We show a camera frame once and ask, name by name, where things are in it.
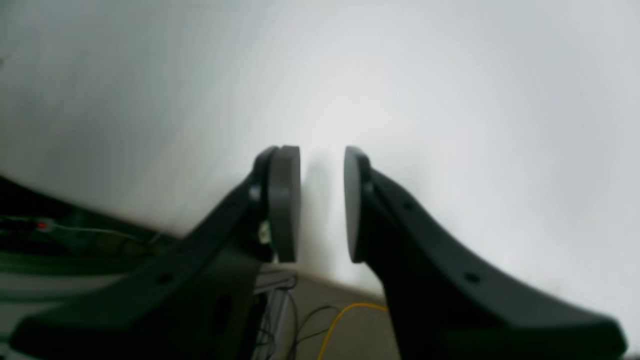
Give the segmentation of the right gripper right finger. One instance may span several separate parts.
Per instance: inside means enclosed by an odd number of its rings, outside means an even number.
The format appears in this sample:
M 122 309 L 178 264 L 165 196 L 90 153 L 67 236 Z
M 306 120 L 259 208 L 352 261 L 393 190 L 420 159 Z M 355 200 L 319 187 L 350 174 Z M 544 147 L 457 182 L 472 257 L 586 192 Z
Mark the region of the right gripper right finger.
M 612 317 L 526 285 L 477 256 L 356 146 L 343 160 L 350 259 L 382 284 L 404 360 L 619 360 Z

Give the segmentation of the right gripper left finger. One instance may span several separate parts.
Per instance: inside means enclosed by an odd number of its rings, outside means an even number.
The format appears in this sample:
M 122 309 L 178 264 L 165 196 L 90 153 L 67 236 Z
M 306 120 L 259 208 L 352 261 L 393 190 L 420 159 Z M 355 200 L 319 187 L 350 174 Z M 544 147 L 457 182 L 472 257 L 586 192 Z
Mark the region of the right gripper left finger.
M 124 278 L 23 319 L 12 360 L 251 360 L 268 294 L 297 260 L 301 152 L 270 146 L 199 225 Z

